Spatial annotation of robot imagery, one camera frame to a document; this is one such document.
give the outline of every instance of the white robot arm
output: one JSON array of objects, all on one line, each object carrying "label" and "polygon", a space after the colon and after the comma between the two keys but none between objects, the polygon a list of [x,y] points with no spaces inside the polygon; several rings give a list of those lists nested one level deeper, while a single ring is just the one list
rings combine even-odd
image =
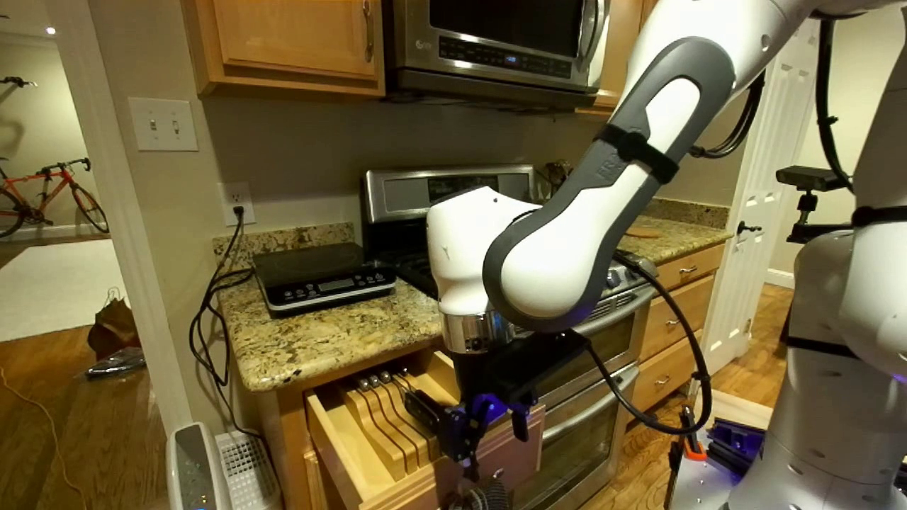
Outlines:
[{"label": "white robot arm", "polygon": [[[809,14],[863,14],[890,2],[896,0],[662,0],[635,45],[626,97],[548,204],[519,204],[493,191],[473,191],[429,214],[432,269],[445,313],[445,345],[456,361],[460,384],[472,385],[472,378],[480,375],[473,372],[473,358],[482,361],[489,345],[499,340],[503,321],[530,331],[564,331],[592,313],[606,286],[606,266],[621,236],[677,172],[682,158],[721,107],[772,63]],[[859,204],[905,208],[907,172],[901,168],[898,180],[890,172],[879,172],[883,180],[877,180],[871,170],[859,177],[857,194],[871,191],[871,195],[859,195]],[[818,284],[805,284],[805,290],[813,290],[820,299],[822,293],[826,299],[835,296],[835,301],[818,318],[805,318],[809,325],[801,330],[820,344],[842,344],[864,361],[854,358],[854,365],[859,365],[854,375],[869,379],[864,388],[871,395],[883,392],[886,403],[863,412],[879,412],[877,418],[887,420],[886,435],[871,435],[874,453],[879,453],[879,444],[896,444],[901,447],[896,453],[905,453],[907,439],[893,443],[890,425],[896,422],[898,435],[907,436],[901,429],[907,425],[901,418],[907,413],[907,398],[893,384],[893,378],[907,378],[907,284],[901,284],[905,279],[886,282],[886,272],[877,272],[877,266],[869,269],[869,263],[886,263],[879,259],[893,240],[887,239],[890,232],[874,231],[847,232],[830,249],[805,249],[801,272],[820,279]],[[879,284],[886,293],[877,301],[864,301]],[[812,372],[818,372],[818,364],[826,364],[822,355],[812,352],[791,361],[793,368],[801,361],[813,364]],[[772,453],[775,461],[818,471],[826,476],[822,481],[837,476],[857,486],[890,481],[890,459],[896,453],[887,453],[883,461],[871,461],[869,453],[842,453],[835,456],[835,469],[829,461],[818,461],[820,469],[805,461],[802,456],[813,444],[802,443],[805,422],[813,422],[809,412],[812,406],[798,398],[779,399],[779,425],[775,425],[779,435],[768,432],[768,452],[779,452],[778,456]],[[822,412],[822,420],[847,420],[847,409]],[[847,429],[820,436],[829,447],[845,443],[845,435]],[[887,466],[887,471],[864,476],[869,469],[879,466]],[[754,481],[747,481],[737,498],[733,498],[737,508],[754,501],[754,508],[767,508],[768,495],[762,490],[786,481],[793,490],[768,490],[775,494],[768,508],[854,501],[822,495],[818,487],[802,490],[805,486],[779,476],[778,466],[754,471]]]}]

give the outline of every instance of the wall outlet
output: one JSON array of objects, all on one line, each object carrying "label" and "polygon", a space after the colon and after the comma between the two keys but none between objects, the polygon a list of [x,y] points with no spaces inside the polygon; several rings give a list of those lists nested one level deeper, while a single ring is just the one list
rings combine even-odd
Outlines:
[{"label": "wall outlet", "polygon": [[139,150],[187,154],[200,150],[194,107],[187,99],[132,97],[132,117]]},{"label": "wall outlet", "polygon": [[225,221],[235,223],[232,208],[244,208],[244,223],[255,223],[254,194],[244,182],[221,182]]}]

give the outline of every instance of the floor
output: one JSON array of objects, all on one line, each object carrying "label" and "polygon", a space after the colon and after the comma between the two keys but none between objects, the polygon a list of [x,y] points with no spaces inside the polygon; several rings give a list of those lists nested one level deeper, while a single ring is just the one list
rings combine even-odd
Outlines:
[{"label": "floor", "polygon": [[[0,266],[14,253],[0,243]],[[714,378],[714,388],[772,406],[782,384],[778,331],[791,293],[767,286],[754,324],[754,348]],[[95,355],[88,330],[41,334],[0,345],[6,384],[38,399],[55,418],[64,466],[59,471],[49,420],[32,403],[0,388],[0,508],[4,510],[82,510],[82,508],[169,508],[166,432],[151,403],[149,375],[85,379]],[[682,399],[670,399],[665,420],[677,418]],[[670,436],[646,429],[626,432],[631,459],[615,481],[588,508],[665,508]]]}]

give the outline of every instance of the over-the-range microwave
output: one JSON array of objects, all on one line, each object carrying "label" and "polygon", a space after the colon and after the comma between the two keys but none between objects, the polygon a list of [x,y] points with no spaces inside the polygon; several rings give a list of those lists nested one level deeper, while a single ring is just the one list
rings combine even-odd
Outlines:
[{"label": "over-the-range microwave", "polygon": [[392,0],[390,87],[536,107],[592,104],[606,0]]}]

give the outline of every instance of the wooden drawer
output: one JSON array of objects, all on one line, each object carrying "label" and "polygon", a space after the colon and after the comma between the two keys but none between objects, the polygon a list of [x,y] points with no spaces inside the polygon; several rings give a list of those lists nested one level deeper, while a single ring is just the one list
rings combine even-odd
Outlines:
[{"label": "wooden drawer", "polygon": [[[424,388],[438,403],[456,403],[456,378],[455,364],[445,355],[424,355],[405,364],[408,385]],[[408,420],[405,409],[374,412],[374,422],[357,420],[357,406],[353,398],[354,385],[331,385],[307,399],[309,429],[314,452],[323,461],[323,471],[331,476],[344,508],[417,508],[434,510],[455,490],[460,469],[438,453],[438,443],[425,439],[425,447],[412,443],[414,436],[394,436],[400,429],[383,422],[397,413]],[[493,425],[480,444],[480,471],[492,476],[503,471],[506,487],[516,487],[540,471],[541,461],[541,409],[530,413],[530,443],[514,439],[510,420]],[[378,443],[378,429],[387,435],[397,453],[392,456],[390,444]]]},{"label": "wooden drawer", "polygon": [[725,243],[706,248],[701,253],[667,260],[659,266],[659,282],[667,290],[677,290],[690,282],[701,282],[703,276],[718,272],[721,259],[725,256]]},{"label": "wooden drawer", "polygon": [[[672,293],[691,331],[706,325],[711,286],[714,286],[714,276]],[[643,344],[640,344],[640,361],[650,361],[652,355],[665,352],[682,338],[683,338],[683,325],[672,313],[672,307],[665,299],[652,301],[646,330],[643,330]]]},{"label": "wooden drawer", "polygon": [[674,388],[690,384],[696,372],[696,361],[690,352],[690,344],[674,344],[672,348],[662,352],[659,358],[646,361],[640,365],[640,378],[632,388],[632,403],[646,412],[665,398],[670,398]]}]

